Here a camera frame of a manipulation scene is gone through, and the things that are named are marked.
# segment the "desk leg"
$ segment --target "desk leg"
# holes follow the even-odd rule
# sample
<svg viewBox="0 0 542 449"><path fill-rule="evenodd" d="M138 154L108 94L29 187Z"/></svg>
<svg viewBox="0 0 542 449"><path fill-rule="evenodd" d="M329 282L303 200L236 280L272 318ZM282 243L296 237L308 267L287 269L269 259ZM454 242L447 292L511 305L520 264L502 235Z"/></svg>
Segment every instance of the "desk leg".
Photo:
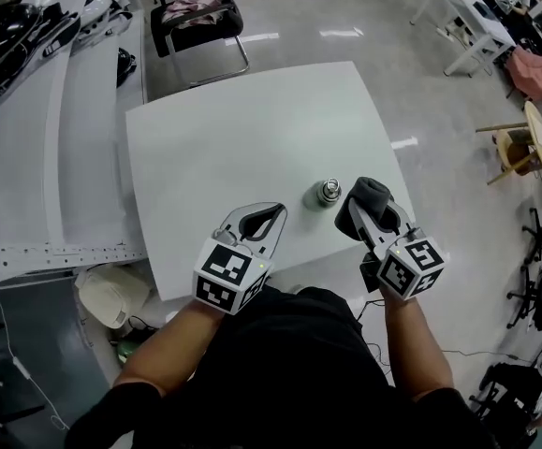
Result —
<svg viewBox="0 0 542 449"><path fill-rule="evenodd" d="M461 64L463 64L469 58L472 58L475 53L479 53L490 40L491 37L489 35L483 35L477 43L475 43L472 47L470 47L462 55L460 55L458 57L458 60L456 60L453 64L451 64L445 69L444 73L446 74L446 76L449 77L449 75L455 72Z"/></svg>
<svg viewBox="0 0 542 449"><path fill-rule="evenodd" d="M496 126L485 126L484 128L478 128L475 133L481 131L496 131L496 130L524 130L529 126L526 123L511 123L511 124L498 124Z"/></svg>
<svg viewBox="0 0 542 449"><path fill-rule="evenodd" d="M506 51L510 49L511 45L502 45L498 51L496 51L492 56L485 60L482 64L475 66L471 72L468 74L471 77L475 75L476 72L486 68L488 65L491 65L497 58L502 56Z"/></svg>
<svg viewBox="0 0 542 449"><path fill-rule="evenodd" d="M496 181L501 180L502 178L505 178L507 175L509 175L512 171L514 171L516 168L520 168L522 165L526 165L528 162L530 162L533 159L534 155L528 154L524 158L522 158L518 163L515 163L510 168L508 168L506 171L504 171L501 175L497 175L495 178L493 178L491 181L487 181L487 184L494 184Z"/></svg>
<svg viewBox="0 0 542 449"><path fill-rule="evenodd" d="M424 11L427 9L427 7L429 6L429 3L432 2L432 0L425 0L424 2L422 2L422 5L420 6L420 8L418 9L417 11L417 14L412 17L412 20L410 21L410 24L411 25L415 25L416 22L418 21L418 19L422 16L422 14L424 13Z"/></svg>

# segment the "white desk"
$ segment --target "white desk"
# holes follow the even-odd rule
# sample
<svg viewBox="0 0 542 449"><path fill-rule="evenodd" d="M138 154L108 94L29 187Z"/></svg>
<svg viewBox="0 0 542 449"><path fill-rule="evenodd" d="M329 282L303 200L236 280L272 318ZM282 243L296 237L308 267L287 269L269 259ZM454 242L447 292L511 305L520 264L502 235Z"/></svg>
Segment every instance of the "white desk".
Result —
<svg viewBox="0 0 542 449"><path fill-rule="evenodd" d="M139 219L162 299L191 294L204 240L239 206L286 205L273 260L289 268L356 244L341 205L303 207L316 181L358 176L390 188L414 221L402 172L354 64L296 66L174 94L127 113Z"/></svg>
<svg viewBox="0 0 542 449"><path fill-rule="evenodd" d="M410 23L414 25L431 2L432 0L425 0ZM458 13L464 23L466 23L468 28L472 31L473 35L477 37L475 44L460 55L460 57L453 64L446 68L444 73L447 76L456 71L456 69L458 69L458 67L468 59L472 58L476 54L479 54L490 41L500 43L501 47L499 47L499 49L484 62L475 66L475 68L473 68L473 70L470 72L470 75L474 75L477 71L481 70L487 65L490 65L505 51L516 46L516 42L499 20L491 20L483 17L474 7L476 2L484 3L483 0L446 0L446 2L451 5L451 7Z"/></svg>

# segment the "black sleeve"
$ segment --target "black sleeve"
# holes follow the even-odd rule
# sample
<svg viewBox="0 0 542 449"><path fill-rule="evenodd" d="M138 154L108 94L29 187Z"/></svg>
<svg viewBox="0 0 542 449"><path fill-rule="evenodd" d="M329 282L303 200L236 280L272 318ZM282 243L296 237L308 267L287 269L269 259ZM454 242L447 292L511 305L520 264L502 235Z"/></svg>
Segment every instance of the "black sleeve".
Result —
<svg viewBox="0 0 542 449"><path fill-rule="evenodd" d="M117 385L71 427L65 449L108 449L127 432L147 424L161 401L150 384Z"/></svg>
<svg viewBox="0 0 542 449"><path fill-rule="evenodd" d="M455 389L438 389L417 402L433 448L495 449L495 439Z"/></svg>

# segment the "white shelving rack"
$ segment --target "white shelving rack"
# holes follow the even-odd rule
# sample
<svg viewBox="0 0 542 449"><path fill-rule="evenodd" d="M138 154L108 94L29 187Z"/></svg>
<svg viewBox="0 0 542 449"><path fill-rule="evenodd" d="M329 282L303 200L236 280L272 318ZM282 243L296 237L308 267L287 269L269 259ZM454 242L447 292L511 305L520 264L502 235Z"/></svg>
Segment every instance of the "white shelving rack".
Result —
<svg viewBox="0 0 542 449"><path fill-rule="evenodd" d="M85 0L23 2L80 12ZM120 43L138 68L117 90ZM0 282L146 256L125 136L125 112L147 99L142 45L139 10L124 34L62 51L0 106Z"/></svg>

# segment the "black and white device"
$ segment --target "black and white device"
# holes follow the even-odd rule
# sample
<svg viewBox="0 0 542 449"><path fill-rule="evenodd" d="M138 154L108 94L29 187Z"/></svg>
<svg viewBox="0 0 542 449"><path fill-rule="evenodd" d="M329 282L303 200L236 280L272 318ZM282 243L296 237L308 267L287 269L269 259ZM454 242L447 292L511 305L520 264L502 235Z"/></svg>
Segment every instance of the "black and white device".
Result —
<svg viewBox="0 0 542 449"><path fill-rule="evenodd" d="M390 200L380 222L355 198L348 201L352 222L370 252L360 265L369 292L382 284L408 299L434 286L446 265L439 246L415 227L402 207Z"/></svg>
<svg viewBox="0 0 542 449"><path fill-rule="evenodd" d="M256 203L232 211L204 242L192 295L217 310L236 314L262 289L287 209L281 203Z"/></svg>

